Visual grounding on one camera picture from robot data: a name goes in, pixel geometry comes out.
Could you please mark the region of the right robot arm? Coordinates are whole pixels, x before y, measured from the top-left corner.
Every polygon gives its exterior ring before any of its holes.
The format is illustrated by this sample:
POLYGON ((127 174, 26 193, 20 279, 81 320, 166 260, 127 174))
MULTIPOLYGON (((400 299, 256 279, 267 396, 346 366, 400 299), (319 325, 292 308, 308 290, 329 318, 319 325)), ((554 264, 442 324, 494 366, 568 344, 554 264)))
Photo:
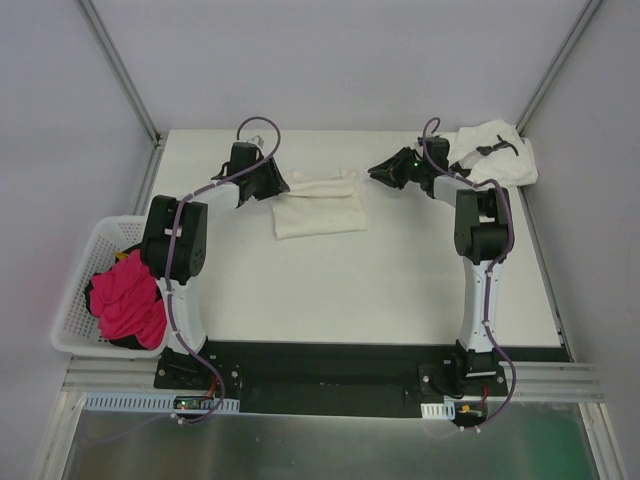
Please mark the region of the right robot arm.
POLYGON ((495 181, 477 186, 451 170, 449 150, 447 139, 427 136, 367 173, 393 189, 415 183, 429 198, 454 210, 453 243, 465 274, 463 320, 451 360, 429 375, 429 385, 459 399, 502 374, 504 350, 495 333, 497 297, 515 234, 506 189, 495 181))

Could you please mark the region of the cream white t shirt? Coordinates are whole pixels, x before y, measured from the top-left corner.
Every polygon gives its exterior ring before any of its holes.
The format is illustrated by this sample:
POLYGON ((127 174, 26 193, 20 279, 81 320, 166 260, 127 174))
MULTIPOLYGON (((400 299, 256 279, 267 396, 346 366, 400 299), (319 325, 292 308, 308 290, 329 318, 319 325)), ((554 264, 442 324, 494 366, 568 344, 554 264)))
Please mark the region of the cream white t shirt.
POLYGON ((339 169, 328 178, 291 172, 285 180, 289 191, 272 202, 277 240, 367 229, 357 170, 339 169))

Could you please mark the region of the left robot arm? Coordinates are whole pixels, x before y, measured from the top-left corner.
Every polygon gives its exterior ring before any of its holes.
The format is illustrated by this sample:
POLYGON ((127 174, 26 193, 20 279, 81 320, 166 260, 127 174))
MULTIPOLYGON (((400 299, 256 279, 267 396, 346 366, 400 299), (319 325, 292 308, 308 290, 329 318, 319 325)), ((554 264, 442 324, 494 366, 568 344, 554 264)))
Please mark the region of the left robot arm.
POLYGON ((255 143, 236 141, 229 160, 207 184, 180 199, 167 195, 152 199, 140 258, 164 303, 168 326, 163 345, 185 356, 176 375, 188 388, 204 387, 212 369, 201 354, 207 334, 196 286, 206 262, 209 217, 236 210, 250 199, 270 199, 288 191, 272 152, 265 154, 255 143))

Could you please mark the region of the white black printed t shirt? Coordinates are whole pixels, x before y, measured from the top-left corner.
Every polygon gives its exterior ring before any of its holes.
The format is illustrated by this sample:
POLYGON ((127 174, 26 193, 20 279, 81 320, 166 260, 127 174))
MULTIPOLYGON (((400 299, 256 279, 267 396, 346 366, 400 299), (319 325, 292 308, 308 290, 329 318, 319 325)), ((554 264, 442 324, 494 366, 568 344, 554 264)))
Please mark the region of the white black printed t shirt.
POLYGON ((535 184, 538 170, 528 139, 513 125, 492 120, 478 126, 443 133, 450 144, 451 169, 474 183, 496 180, 502 187, 535 184))

